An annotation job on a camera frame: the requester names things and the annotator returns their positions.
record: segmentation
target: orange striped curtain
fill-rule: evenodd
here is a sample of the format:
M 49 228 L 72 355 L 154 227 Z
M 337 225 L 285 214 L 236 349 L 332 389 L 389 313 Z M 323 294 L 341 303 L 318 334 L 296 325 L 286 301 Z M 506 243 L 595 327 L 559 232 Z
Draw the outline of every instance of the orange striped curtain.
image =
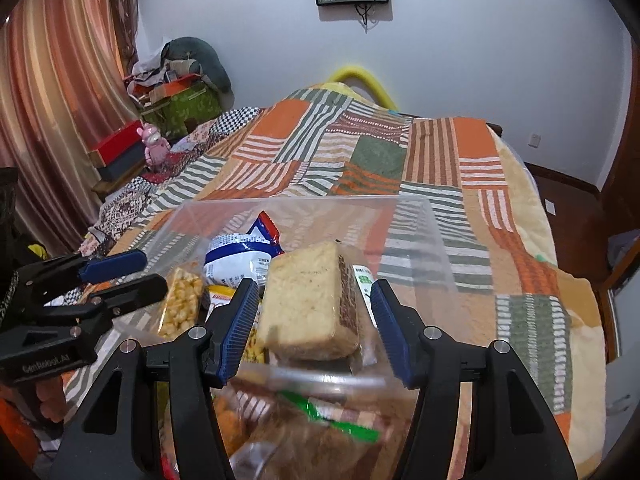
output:
M 100 203 L 87 151 L 136 113 L 110 0 L 21 0 L 0 30 L 0 166 L 16 212 L 51 254 L 76 250 Z

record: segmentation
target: striped blanket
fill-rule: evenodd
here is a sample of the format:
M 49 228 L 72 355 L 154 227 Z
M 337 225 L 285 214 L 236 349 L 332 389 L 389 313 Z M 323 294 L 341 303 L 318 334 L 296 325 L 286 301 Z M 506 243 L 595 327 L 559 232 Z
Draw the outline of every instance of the striped blanket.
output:
M 149 248 L 184 200 L 277 194 L 427 197 L 460 303 L 472 320 L 468 340 L 485 346 L 499 337 L 511 343 L 553 411 L 578 472 L 585 475 L 599 462 L 604 440 L 604 346 L 597 307 L 587 282 L 547 263 L 544 254 L 530 254 L 532 235 L 523 225 L 531 218 L 523 214 L 523 199 L 512 196 L 508 182 L 508 173 L 522 169 L 513 169 L 505 150 L 481 120 L 408 118 L 341 91 L 302 89 L 190 164 L 148 205 L 114 251 Z M 531 210 L 541 210 L 537 198 L 528 200 Z M 389 216 L 386 228 L 393 220 Z M 391 238 L 386 242 L 390 251 Z M 172 251 L 179 246 L 164 248 L 164 257 L 174 258 L 177 252 Z M 139 312 L 130 322 L 144 328 L 149 316 Z M 71 403 L 83 398 L 122 339 L 115 331 L 107 335 L 98 362 L 67 383 Z M 460 415 L 454 478 L 462 474 L 468 435 L 466 388 Z M 388 478 L 401 444 L 402 439 L 371 461 L 372 478 Z

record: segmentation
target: baseboard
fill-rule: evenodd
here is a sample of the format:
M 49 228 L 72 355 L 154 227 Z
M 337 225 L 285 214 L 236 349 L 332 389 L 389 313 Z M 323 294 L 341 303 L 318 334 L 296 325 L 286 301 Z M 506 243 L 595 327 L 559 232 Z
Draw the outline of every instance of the baseboard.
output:
M 559 171 L 543 168 L 542 166 L 536 166 L 530 162 L 525 162 L 525 165 L 533 176 L 540 176 L 542 178 L 548 178 L 549 180 L 555 180 L 556 182 L 561 182 L 562 184 L 567 184 L 568 186 L 591 193 L 593 196 L 600 196 L 600 190 L 595 186 L 595 184 L 590 184 L 589 182 L 585 182 L 579 178 L 575 178 L 574 176 L 560 173 Z

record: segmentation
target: pink figurine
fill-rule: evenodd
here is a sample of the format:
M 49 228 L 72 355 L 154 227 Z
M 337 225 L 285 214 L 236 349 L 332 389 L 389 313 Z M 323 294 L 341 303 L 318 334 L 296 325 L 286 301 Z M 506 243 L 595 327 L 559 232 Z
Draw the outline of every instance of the pink figurine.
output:
M 138 128 L 138 135 L 142 137 L 142 142 L 146 146 L 145 159 L 148 166 L 159 166 L 164 162 L 171 150 L 171 145 L 162 136 L 157 126 L 150 123 L 144 124 L 144 129 Z

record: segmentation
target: green patch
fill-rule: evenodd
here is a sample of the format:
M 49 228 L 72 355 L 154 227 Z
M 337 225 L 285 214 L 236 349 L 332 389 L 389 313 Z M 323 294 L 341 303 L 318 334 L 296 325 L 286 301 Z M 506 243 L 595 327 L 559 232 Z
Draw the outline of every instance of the green patch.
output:
M 499 338 L 506 339 L 527 367 L 554 414 L 571 410 L 573 367 L 571 317 L 553 296 L 496 296 Z
M 400 180 L 405 156 L 406 149 L 394 142 L 361 135 L 351 155 L 351 163 L 369 173 Z

